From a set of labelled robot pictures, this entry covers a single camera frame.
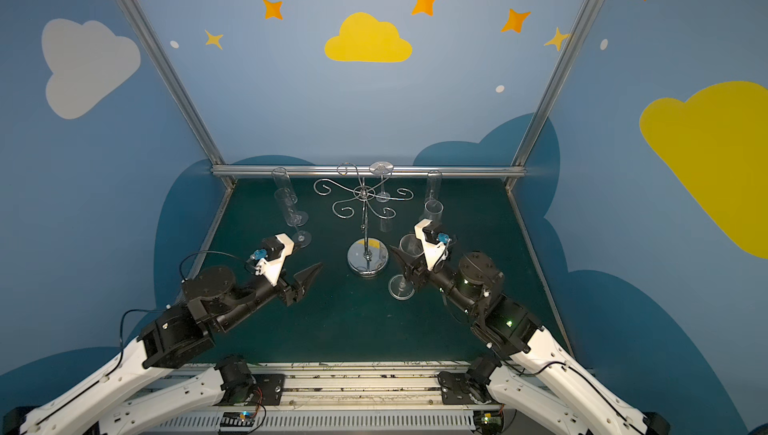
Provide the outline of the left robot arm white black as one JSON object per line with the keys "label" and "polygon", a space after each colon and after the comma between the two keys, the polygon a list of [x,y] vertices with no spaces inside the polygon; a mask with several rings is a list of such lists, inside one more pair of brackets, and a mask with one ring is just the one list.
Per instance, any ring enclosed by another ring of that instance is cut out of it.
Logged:
{"label": "left robot arm white black", "polygon": [[8,412],[4,433],[137,434],[223,400],[260,406],[254,376],[239,355],[166,389],[136,394],[212,349],[215,334],[232,330],[272,300],[302,300],[322,268],[317,263],[296,273],[293,283],[258,275],[245,285],[226,266],[205,269],[183,283],[181,303],[146,325],[114,359],[54,400]]}

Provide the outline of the clear wine glass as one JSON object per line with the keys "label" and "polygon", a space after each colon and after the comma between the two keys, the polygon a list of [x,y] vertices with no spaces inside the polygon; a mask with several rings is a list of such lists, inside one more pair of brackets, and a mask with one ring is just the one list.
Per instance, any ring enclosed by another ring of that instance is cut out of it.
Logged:
{"label": "clear wine glass", "polygon": [[444,205],[439,200],[429,198],[425,201],[422,218],[433,222],[440,222],[444,213]]}
{"label": "clear wine glass", "polygon": [[[415,261],[424,254],[422,241],[414,234],[408,234],[401,238],[398,250],[411,261]],[[412,298],[421,291],[424,283],[414,278],[414,272],[408,272],[409,265],[401,256],[393,256],[398,263],[401,272],[393,276],[388,285],[390,295],[398,301]]]}

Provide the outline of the clear flute glass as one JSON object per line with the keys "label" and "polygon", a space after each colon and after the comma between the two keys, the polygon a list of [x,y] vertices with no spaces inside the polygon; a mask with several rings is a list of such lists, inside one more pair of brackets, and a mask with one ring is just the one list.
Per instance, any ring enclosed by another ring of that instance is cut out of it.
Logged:
{"label": "clear flute glass", "polygon": [[379,230],[382,233],[388,233],[393,228],[394,211],[390,206],[391,196],[387,192],[385,182],[391,176],[394,169],[392,163],[387,161],[377,161],[370,165],[370,172],[379,178],[375,186],[375,215],[379,223]]}
{"label": "clear flute glass", "polygon": [[309,216],[306,212],[298,209],[298,197],[295,193],[291,178],[285,167],[277,167],[271,171],[271,176],[278,189],[282,189],[288,198],[291,200],[293,207],[296,209],[296,221],[297,226],[303,226],[307,223]]}
{"label": "clear flute glass", "polygon": [[439,170],[430,170],[426,176],[425,202],[437,201],[441,189],[443,174]]}
{"label": "clear flute glass", "polygon": [[304,222],[290,192],[287,189],[279,188],[275,191],[274,198],[282,212],[285,223],[294,230],[291,239],[299,249],[308,247],[312,237],[309,232],[302,229]]}

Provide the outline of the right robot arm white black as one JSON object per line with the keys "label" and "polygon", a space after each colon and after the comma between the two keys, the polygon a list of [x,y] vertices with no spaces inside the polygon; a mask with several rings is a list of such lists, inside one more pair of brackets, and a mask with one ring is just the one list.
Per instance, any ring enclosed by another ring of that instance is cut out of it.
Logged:
{"label": "right robot arm white black", "polygon": [[414,257],[393,248],[415,288],[431,284],[468,315],[472,333],[493,355],[466,373],[490,398],[553,434],[667,434],[656,412],[624,402],[582,367],[530,310],[503,292],[504,275],[478,251],[447,262],[443,245]]}

